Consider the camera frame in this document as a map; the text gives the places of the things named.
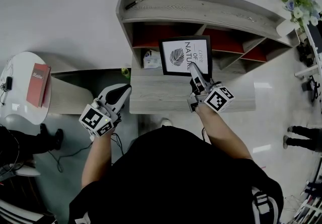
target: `red book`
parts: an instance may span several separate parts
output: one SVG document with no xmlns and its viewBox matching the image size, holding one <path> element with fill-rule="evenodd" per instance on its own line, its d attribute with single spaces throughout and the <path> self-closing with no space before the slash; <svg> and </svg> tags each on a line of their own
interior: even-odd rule
<svg viewBox="0 0 322 224">
<path fill-rule="evenodd" d="M 41 107 L 46 88 L 47 79 L 50 73 L 50 66 L 45 64 L 35 63 L 32 70 L 28 92 L 27 101 L 35 107 Z"/>
</svg>

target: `white floor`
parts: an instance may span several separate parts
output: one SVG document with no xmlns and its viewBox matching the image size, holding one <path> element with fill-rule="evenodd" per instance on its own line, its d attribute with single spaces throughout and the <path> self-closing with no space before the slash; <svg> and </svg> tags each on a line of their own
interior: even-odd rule
<svg viewBox="0 0 322 224">
<path fill-rule="evenodd" d="M 296 203 L 292 196 L 300 198 L 305 182 L 317 163 L 317 153 L 291 146 L 284 150 L 282 146 L 282 138 L 288 126 L 322 123 L 319 102 L 311 105 L 308 92 L 304 93 L 301 89 L 303 81 L 294 76 L 295 72 L 304 68 L 305 65 L 298 60 L 297 51 L 289 50 L 248 73 L 254 76 L 256 111 L 221 114 L 245 142 L 255 162 L 281 185 L 286 197 L 282 222 L 288 222 L 294 216 L 292 207 L 296 207 Z M 151 117 L 154 121 L 168 117 L 174 126 L 201 137 L 203 126 L 196 113 Z"/>
</svg>

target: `white vase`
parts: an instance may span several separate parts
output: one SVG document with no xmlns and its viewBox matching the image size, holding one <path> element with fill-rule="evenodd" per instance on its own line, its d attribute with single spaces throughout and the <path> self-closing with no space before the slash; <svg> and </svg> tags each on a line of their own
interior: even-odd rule
<svg viewBox="0 0 322 224">
<path fill-rule="evenodd" d="M 284 37 L 295 29 L 296 24 L 290 20 L 284 20 L 276 27 L 276 31 L 279 36 Z"/>
</svg>

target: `forearm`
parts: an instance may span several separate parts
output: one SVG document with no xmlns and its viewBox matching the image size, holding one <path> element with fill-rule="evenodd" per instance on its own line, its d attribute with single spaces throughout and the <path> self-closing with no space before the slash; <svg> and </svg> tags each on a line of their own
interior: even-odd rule
<svg viewBox="0 0 322 224">
<path fill-rule="evenodd" d="M 100 180 L 111 166 L 111 134 L 108 132 L 94 139 L 83 170 L 82 188 Z"/>
<path fill-rule="evenodd" d="M 226 152 L 234 159 L 252 159 L 244 142 L 226 125 L 217 113 L 207 105 L 198 106 L 196 112 L 212 145 Z"/>
</svg>

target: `desk surface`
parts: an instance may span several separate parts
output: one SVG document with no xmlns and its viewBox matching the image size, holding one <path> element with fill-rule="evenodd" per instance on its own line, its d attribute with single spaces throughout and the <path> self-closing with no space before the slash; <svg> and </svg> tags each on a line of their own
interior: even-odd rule
<svg viewBox="0 0 322 224">
<path fill-rule="evenodd" d="M 213 64 L 213 80 L 222 81 L 235 100 L 225 112 L 255 110 L 255 88 L 251 72 L 247 74 L 221 71 Z M 187 98 L 191 94 L 191 77 L 165 76 L 162 69 L 140 68 L 132 59 L 130 113 L 161 114 L 190 112 Z"/>
<path fill-rule="evenodd" d="M 1 101 L 5 105 L 0 104 L 0 117 L 17 114 L 35 125 L 45 120 L 51 98 L 50 75 L 47 80 L 45 100 L 42 107 L 37 108 L 26 100 L 29 81 L 35 63 L 45 64 L 39 56 L 31 52 L 19 53 L 8 60 L 1 74 L 0 83 L 6 83 L 6 78 L 12 77 L 12 89 L 2 96 Z"/>
</svg>

